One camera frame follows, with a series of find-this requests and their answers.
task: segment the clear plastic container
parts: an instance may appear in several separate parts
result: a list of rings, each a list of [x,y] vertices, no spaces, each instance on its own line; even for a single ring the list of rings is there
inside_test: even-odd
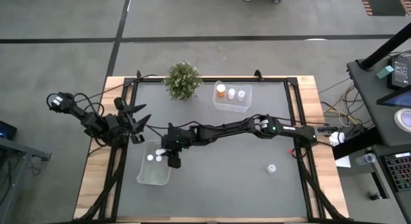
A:
[[[217,93],[217,85],[225,86],[224,97],[219,97]],[[234,98],[229,99],[229,90],[234,89]],[[239,99],[238,92],[245,92],[244,98]],[[217,81],[214,86],[213,102],[216,109],[226,110],[231,112],[246,112],[251,106],[252,87],[251,85],[229,85],[221,81]]]
[[[166,185],[170,179],[171,168],[167,165],[167,158],[163,157],[160,162],[148,160],[148,155],[157,156],[155,151],[161,148],[159,141],[144,142],[144,156],[141,163],[140,174],[137,181],[148,185]]]
[[[366,164],[370,164],[370,163],[374,163],[377,160],[377,157],[373,154],[373,153],[368,153],[365,155],[362,155],[361,157],[357,157],[357,159],[355,159],[355,162],[360,165],[366,165]]]

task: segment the black mat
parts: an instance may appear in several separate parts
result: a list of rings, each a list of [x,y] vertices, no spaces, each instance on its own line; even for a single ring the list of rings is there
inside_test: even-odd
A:
[[[373,16],[407,16],[400,0],[362,0],[365,11]]]

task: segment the black desk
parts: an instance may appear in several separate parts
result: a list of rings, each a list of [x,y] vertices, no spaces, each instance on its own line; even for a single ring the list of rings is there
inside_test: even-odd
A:
[[[378,162],[404,218],[407,223],[411,223],[411,191],[396,192],[382,159],[385,155],[411,151],[411,133],[403,131],[394,122],[394,114],[400,108],[377,105],[376,103],[377,99],[394,92],[394,90],[387,88],[386,79],[381,80],[375,76],[378,71],[387,66],[387,61],[388,58],[381,60],[369,72],[360,69],[358,62],[347,64],[349,75],[369,111],[375,127],[335,146],[333,153],[334,158],[339,159],[360,149],[372,146],[372,151],[378,156]]]

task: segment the white paper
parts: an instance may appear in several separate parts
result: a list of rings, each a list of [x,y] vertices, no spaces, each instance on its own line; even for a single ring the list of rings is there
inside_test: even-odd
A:
[[[340,142],[343,143],[344,139],[345,139],[344,133],[340,133],[339,135],[338,132],[333,132],[333,134],[331,134],[331,136],[329,137],[330,145],[334,147],[337,144],[340,144]],[[351,164],[349,163],[348,156],[335,160],[335,164],[337,165],[337,167],[351,168]]]

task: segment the transparent plastic bin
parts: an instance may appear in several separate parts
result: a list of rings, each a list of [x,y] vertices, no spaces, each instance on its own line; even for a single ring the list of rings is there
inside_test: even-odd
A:
[[[137,181],[148,185],[166,185],[170,179],[171,168],[167,165],[167,157],[162,156],[162,161],[157,162],[155,151],[161,148],[159,141],[144,142],[144,157],[141,162],[140,174]],[[153,160],[147,160],[147,156],[154,156]]]
[[[225,86],[224,97],[217,96],[217,85],[223,84]],[[233,99],[229,99],[229,90],[234,89],[236,92]],[[245,96],[243,101],[238,100],[238,92],[243,90]],[[221,81],[217,81],[214,85],[213,102],[216,109],[226,110],[231,112],[246,112],[251,106],[252,87],[251,85],[229,85]]]

